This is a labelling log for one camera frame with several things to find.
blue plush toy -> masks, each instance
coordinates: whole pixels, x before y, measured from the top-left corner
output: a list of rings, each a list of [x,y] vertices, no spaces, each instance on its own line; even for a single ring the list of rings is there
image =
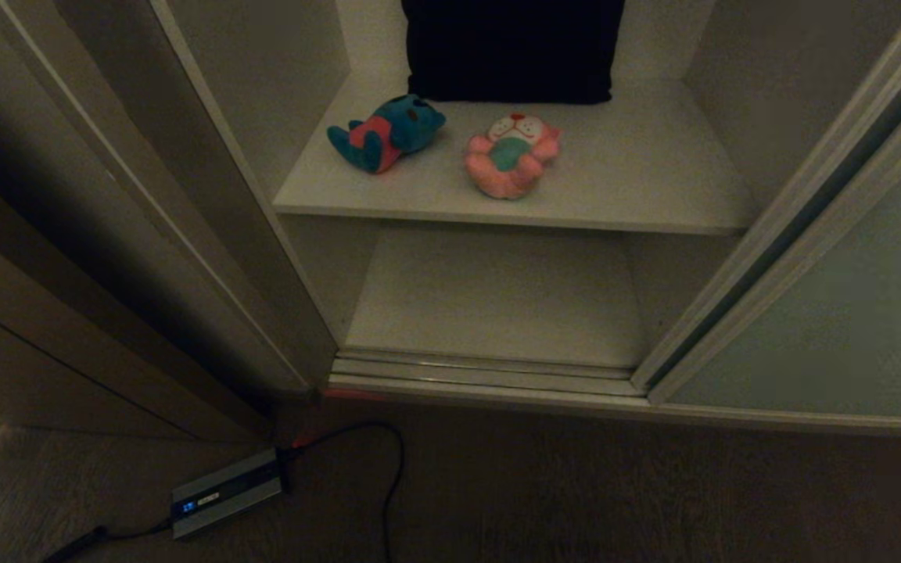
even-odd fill
[[[427,146],[446,122],[440,111],[407,94],[386,101],[366,121],[351,121],[350,132],[333,125],[328,139],[350,164],[380,174],[404,152]]]

plush toy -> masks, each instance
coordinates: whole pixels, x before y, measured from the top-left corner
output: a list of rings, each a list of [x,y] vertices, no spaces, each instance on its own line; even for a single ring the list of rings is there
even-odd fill
[[[486,136],[468,142],[465,167],[482,192],[518,199],[533,189],[544,163],[558,156],[558,129],[539,117],[514,113],[497,121]]]
[[[380,174],[401,154],[427,146],[444,122],[440,111],[407,94],[386,101],[366,121],[351,121],[350,132],[333,125],[328,139],[350,164]]]

lower shelf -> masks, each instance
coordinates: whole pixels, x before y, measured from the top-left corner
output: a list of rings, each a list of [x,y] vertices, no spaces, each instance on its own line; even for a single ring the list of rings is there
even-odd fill
[[[383,229],[346,346],[633,368],[643,323],[619,236]]]

plush toy face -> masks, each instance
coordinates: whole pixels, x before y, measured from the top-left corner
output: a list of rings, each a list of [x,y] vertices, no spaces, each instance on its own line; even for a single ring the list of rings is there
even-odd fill
[[[380,106],[375,115],[391,124],[391,144],[404,152],[415,152],[433,140],[447,118],[415,94],[398,96]]]
[[[499,142],[501,139],[521,139],[536,144],[548,133],[547,125],[533,115],[513,113],[497,121],[489,129],[489,139]]]

power adapter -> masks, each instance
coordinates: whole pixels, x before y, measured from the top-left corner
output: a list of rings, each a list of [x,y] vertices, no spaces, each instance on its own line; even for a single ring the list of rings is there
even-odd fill
[[[289,493],[286,452],[271,448],[172,491],[172,539],[181,540]]]

